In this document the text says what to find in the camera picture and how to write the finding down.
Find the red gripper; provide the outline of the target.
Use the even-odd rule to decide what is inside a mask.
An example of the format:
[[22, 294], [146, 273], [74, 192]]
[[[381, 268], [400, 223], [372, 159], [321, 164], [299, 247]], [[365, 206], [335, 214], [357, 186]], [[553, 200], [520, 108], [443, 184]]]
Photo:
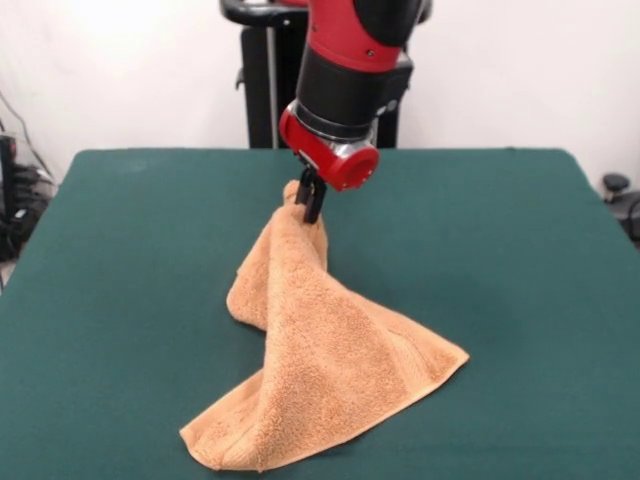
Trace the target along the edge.
[[326, 139], [306, 127], [296, 107], [297, 102], [291, 102], [285, 108], [279, 131], [293, 153], [320, 177], [313, 181], [311, 188], [311, 170], [305, 168], [295, 196], [296, 205], [306, 205], [304, 222], [316, 224], [327, 191], [326, 183], [338, 192], [361, 187], [378, 167], [380, 154], [372, 142], [372, 130], [363, 139]]

